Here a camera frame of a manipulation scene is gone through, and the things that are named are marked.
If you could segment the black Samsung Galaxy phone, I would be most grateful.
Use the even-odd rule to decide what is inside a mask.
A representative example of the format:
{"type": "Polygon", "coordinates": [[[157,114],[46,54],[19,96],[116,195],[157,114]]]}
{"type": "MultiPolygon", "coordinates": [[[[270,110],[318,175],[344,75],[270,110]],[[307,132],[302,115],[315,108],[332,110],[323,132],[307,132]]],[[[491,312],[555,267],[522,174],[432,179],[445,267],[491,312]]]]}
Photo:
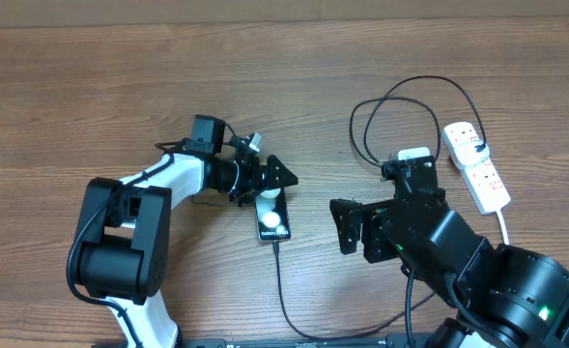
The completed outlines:
{"type": "Polygon", "coordinates": [[[264,190],[255,198],[258,238],[261,242],[289,240],[291,227],[285,190],[264,190]]]}

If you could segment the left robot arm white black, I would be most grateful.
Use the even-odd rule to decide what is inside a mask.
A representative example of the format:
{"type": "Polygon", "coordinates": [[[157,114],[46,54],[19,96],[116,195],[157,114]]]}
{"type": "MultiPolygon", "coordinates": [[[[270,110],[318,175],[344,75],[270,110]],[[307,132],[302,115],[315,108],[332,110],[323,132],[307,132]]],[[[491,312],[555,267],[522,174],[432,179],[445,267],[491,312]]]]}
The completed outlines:
{"type": "Polygon", "coordinates": [[[97,177],[87,185],[67,259],[67,284],[78,300],[116,316],[128,347],[183,344],[160,291],[171,212],[182,201],[213,189],[240,207],[273,206],[277,224],[259,228],[271,240],[289,238],[284,189],[299,179],[274,155],[260,160],[260,141],[257,132],[239,137],[224,120],[196,115],[189,137],[158,144],[162,156],[153,166],[119,180],[97,177]]]}

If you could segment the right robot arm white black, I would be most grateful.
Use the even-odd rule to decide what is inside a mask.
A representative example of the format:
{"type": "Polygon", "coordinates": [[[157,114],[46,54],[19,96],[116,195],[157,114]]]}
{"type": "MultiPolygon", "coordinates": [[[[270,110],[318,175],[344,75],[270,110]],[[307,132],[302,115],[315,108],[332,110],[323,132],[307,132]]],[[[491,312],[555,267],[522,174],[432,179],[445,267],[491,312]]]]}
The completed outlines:
{"type": "Polygon", "coordinates": [[[446,201],[435,159],[393,159],[382,176],[393,198],[362,204],[333,199],[329,208],[340,250],[370,263],[402,261],[458,311],[425,341],[462,347],[478,335],[493,347],[569,347],[569,272],[553,258],[524,248],[492,246],[446,201]]]}

